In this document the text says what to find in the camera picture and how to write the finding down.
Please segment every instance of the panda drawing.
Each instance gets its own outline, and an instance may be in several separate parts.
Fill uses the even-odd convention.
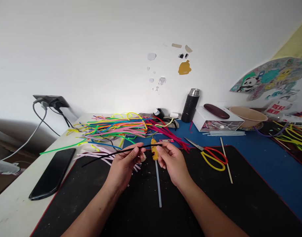
[[[258,79],[259,78],[256,77],[254,72],[247,74],[243,78],[243,82],[240,88],[237,90],[237,92],[241,92],[241,91],[249,92],[252,89],[252,87],[257,83]]]

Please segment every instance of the bowl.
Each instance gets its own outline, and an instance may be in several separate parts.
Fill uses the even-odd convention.
[[[241,125],[244,128],[250,128],[268,119],[265,114],[246,107],[234,106],[230,107],[229,110],[244,119],[244,123]]]

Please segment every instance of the finger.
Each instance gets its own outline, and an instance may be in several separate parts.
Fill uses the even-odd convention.
[[[135,148],[135,147],[141,147],[143,146],[143,143],[136,143],[136,144],[132,144],[130,146],[127,146],[126,148],[123,148],[122,150],[127,150],[127,149],[132,149],[132,148]],[[123,153],[120,153],[119,155],[122,157],[122,158],[125,158],[131,151],[125,151]]]
[[[168,150],[168,154],[170,154],[171,156],[180,153],[181,151],[174,146],[172,143],[169,142],[158,142],[156,144],[162,144],[162,147],[165,148],[165,151]]]
[[[161,158],[163,158],[164,161],[168,161],[170,159],[170,155],[167,154],[164,148],[161,146],[156,146],[157,152]]]
[[[142,160],[142,159],[143,159],[143,153],[142,153],[142,152],[139,152],[138,157]]]
[[[136,163],[140,164],[141,163],[141,158],[140,157],[136,157],[133,159],[133,164],[135,165]]]
[[[125,158],[123,158],[123,161],[126,164],[129,164],[138,156],[139,148],[136,146]]]
[[[158,164],[160,165],[161,168],[166,169],[166,163],[160,155],[158,156],[157,161],[158,161]]]

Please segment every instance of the charging cable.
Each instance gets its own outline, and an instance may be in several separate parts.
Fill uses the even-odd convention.
[[[5,160],[5,159],[8,159],[9,157],[12,157],[14,154],[16,154],[18,151],[20,151],[20,149],[22,149],[29,141],[30,139],[32,138],[32,136],[36,133],[36,131],[38,130],[38,128],[40,127],[40,125],[44,122],[44,119],[46,117],[46,113],[47,113],[47,109],[45,108],[45,113],[44,113],[44,117],[41,118],[41,122],[39,123],[38,127],[36,127],[36,129],[33,131],[33,133],[31,134],[31,136],[28,138],[28,140],[24,143],[24,145],[22,145],[17,151],[15,151],[13,154],[11,154],[10,156],[7,156],[6,158],[2,159]]]
[[[77,129],[79,132],[81,132],[78,128],[73,127],[73,125],[71,124],[71,122],[70,122],[70,121],[66,118],[66,116],[63,114],[62,110],[60,109],[62,103],[61,103],[60,101],[58,101],[58,100],[54,100],[53,102],[54,102],[54,103],[53,103],[53,108],[54,108],[58,113],[55,112],[55,111],[52,110],[52,109],[51,109],[51,110],[52,110],[53,112],[57,113],[57,114],[62,115],[63,118],[64,118],[64,120],[65,120],[65,122],[66,122],[66,124],[68,125],[68,127],[72,127],[72,128],[74,128],[74,129]]]
[[[33,111],[34,111],[34,113],[38,116],[38,118],[42,120],[42,118],[38,115],[38,113],[37,113],[36,110],[35,110],[35,104],[36,104],[36,103],[40,103],[40,104],[41,104],[41,107],[42,107],[45,111],[47,111],[47,107],[49,106],[49,104],[48,104],[47,102],[43,101],[42,98],[38,98],[37,100],[35,100],[35,101],[33,102],[33,105],[32,105]],[[52,130],[52,132],[54,132],[56,135],[58,135],[58,136],[60,137],[60,135],[59,135],[56,131],[54,131],[54,130],[50,127],[49,124],[47,124],[44,120],[43,120],[42,122],[44,122],[44,124],[47,125],[47,126]]]

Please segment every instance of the white box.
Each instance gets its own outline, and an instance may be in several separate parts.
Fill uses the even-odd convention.
[[[239,116],[233,114],[230,110],[218,106],[218,108],[224,110],[230,118],[219,118],[203,106],[197,107],[195,115],[193,117],[193,123],[199,132],[205,131],[235,131],[244,122]]]

